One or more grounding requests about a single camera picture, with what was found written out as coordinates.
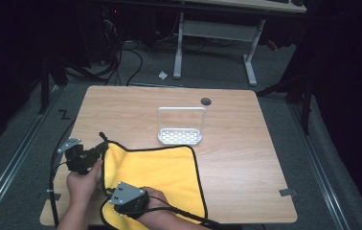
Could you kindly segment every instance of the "black wall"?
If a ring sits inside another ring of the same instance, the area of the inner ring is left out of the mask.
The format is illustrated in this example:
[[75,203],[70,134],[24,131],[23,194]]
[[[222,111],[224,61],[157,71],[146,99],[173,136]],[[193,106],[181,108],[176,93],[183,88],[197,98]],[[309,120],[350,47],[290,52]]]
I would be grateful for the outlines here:
[[323,0],[315,15],[331,22],[310,24],[283,81],[313,79],[332,142],[362,195],[362,1]]
[[13,112],[28,100],[40,74],[36,25],[16,2],[0,2],[0,134]]

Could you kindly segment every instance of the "gray carpet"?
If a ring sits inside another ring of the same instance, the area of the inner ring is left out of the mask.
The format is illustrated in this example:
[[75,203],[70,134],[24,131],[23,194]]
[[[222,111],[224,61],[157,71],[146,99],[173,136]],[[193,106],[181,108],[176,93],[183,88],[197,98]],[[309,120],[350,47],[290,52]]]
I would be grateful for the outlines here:
[[[128,43],[126,47],[134,45],[134,43]],[[134,51],[142,56],[143,65],[131,84],[259,91],[278,82],[295,50],[295,47],[288,47],[272,52],[267,47],[260,46],[253,59],[259,85],[253,88],[248,85],[241,56],[238,54],[244,45],[239,43],[236,47],[227,49],[207,45],[199,52],[186,51],[181,80],[174,80],[171,76],[174,47],[157,46],[152,49],[140,45]],[[227,52],[229,49],[233,50],[231,54]],[[122,85],[135,73],[140,63],[139,57],[134,53],[123,51],[119,68]],[[161,71],[169,74],[165,80],[158,78]],[[112,77],[110,85],[115,84],[115,77]],[[0,229],[53,228],[42,226],[39,222],[46,199],[49,162],[61,134],[78,114],[86,88],[92,84],[95,83],[71,78],[65,88],[58,90],[61,92],[59,97],[56,97],[55,103],[43,117],[44,121],[27,149],[23,164],[0,200]],[[38,119],[39,96],[39,87],[37,87],[30,101],[11,119],[7,130],[0,138],[0,176],[19,149],[31,124],[36,118]],[[290,224],[265,224],[264,226],[250,224],[244,225],[243,229],[263,229],[263,227],[266,229],[337,229],[312,169],[304,136],[298,128],[298,121],[293,116],[290,105],[285,104],[281,94],[272,94],[267,98],[260,98],[260,106],[288,187],[298,192],[293,196],[298,220]],[[341,207],[347,215],[349,228],[362,229],[362,198],[330,142],[318,114],[317,104],[313,103],[312,106],[308,137],[311,140],[310,143],[318,153]],[[60,110],[66,110],[66,117],[70,120],[62,119]]]

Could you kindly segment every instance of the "dark background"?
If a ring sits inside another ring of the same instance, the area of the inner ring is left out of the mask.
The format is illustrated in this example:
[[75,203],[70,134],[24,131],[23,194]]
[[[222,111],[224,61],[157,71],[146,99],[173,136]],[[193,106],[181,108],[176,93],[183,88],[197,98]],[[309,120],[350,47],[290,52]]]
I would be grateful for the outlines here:
[[[362,195],[362,1],[307,1],[306,5],[308,14],[334,18],[336,23],[312,25],[303,34],[271,20],[266,23],[261,42],[298,45],[282,81],[312,75],[313,94],[332,142]],[[157,36],[155,30],[170,28],[157,23],[164,20],[155,18],[174,14],[128,11],[125,16],[132,18],[125,20],[130,24],[123,25],[131,29],[130,35],[152,43]],[[86,25],[87,21],[100,20],[97,17],[95,11],[70,5],[0,2],[0,135],[8,119],[28,100],[40,79],[45,57],[59,54],[81,66],[105,58],[105,49],[96,45],[103,44],[100,24]],[[134,30],[144,23],[144,31]]]

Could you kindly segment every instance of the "power cord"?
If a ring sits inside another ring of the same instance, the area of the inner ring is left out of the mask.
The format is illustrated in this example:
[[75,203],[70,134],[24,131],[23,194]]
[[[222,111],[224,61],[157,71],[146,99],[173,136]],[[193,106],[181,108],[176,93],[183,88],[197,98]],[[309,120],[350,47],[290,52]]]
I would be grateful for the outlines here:
[[116,60],[117,60],[116,68],[110,73],[109,77],[107,77],[104,85],[107,85],[109,83],[109,81],[112,78],[114,73],[116,73],[115,85],[116,85],[117,79],[119,79],[119,85],[121,85],[121,79],[119,78],[119,65],[121,64],[121,61],[122,61],[122,49],[123,49],[123,46],[124,45],[122,44],[121,48],[119,49],[119,59],[116,58]]
[[128,52],[131,52],[139,57],[140,65],[139,65],[139,68],[136,70],[136,72],[132,76],[130,76],[130,78],[127,80],[126,86],[129,86],[130,81],[134,78],[134,76],[136,76],[137,73],[139,73],[140,69],[142,69],[142,66],[143,66],[143,58],[141,55],[139,55],[137,52],[132,51],[132,50],[128,50]]
[[199,216],[197,216],[195,214],[192,214],[192,213],[186,212],[184,210],[178,209],[178,208],[170,205],[169,203],[167,203],[165,200],[163,200],[161,198],[151,196],[151,195],[149,195],[148,197],[158,199],[161,202],[168,205],[168,207],[150,208],[150,209],[145,209],[145,210],[141,210],[141,211],[137,211],[137,212],[121,212],[121,214],[132,216],[132,215],[141,215],[141,214],[150,213],[150,212],[154,212],[154,211],[165,210],[165,211],[171,211],[171,212],[173,212],[175,214],[182,215],[182,216],[184,216],[186,218],[189,218],[189,219],[195,219],[195,220],[201,221],[202,223],[207,223],[209,225],[217,227],[218,229],[223,229],[224,228],[220,223],[218,223],[218,222],[216,222],[214,220],[211,220],[211,219],[208,219],[208,218],[202,218],[202,217],[199,217]]
[[56,159],[58,157],[58,147],[61,144],[62,139],[64,138],[64,136],[67,134],[68,130],[70,129],[70,127],[74,124],[74,122],[76,121],[77,118],[75,118],[71,124],[64,130],[64,132],[62,133],[61,137],[59,138],[57,145],[53,151],[53,155],[52,155],[52,159],[50,162],[50,174],[49,174],[49,189],[47,190],[47,192],[49,193],[50,196],[50,203],[52,206],[52,212],[53,212],[53,220],[55,223],[55,227],[58,226],[58,213],[57,213],[57,205],[56,205],[56,197],[55,197],[55,191],[54,191],[54,179],[56,176],[56,170],[57,168],[62,165],[63,163],[59,164],[58,166],[55,167],[56,164]]
[[166,37],[164,37],[164,38],[162,38],[162,39],[156,40],[156,43],[159,43],[159,42],[162,42],[162,41],[166,41],[166,40],[169,40],[169,39],[173,39],[173,38],[175,38],[175,37],[178,37],[178,35],[174,35],[174,32],[175,32],[175,29],[177,28],[179,17],[180,17],[180,13],[177,14],[177,16],[176,16],[176,18],[175,18],[175,21],[174,21],[174,25],[172,26],[172,30],[171,30],[171,32],[169,33],[169,35],[167,35]]

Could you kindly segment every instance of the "black hole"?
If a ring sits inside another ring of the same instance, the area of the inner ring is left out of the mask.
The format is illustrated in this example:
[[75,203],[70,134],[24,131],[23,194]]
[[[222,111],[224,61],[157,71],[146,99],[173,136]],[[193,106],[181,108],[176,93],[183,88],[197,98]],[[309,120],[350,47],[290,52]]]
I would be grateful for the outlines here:
[[212,103],[212,101],[209,98],[203,98],[203,99],[201,99],[201,103],[203,105],[210,105]]

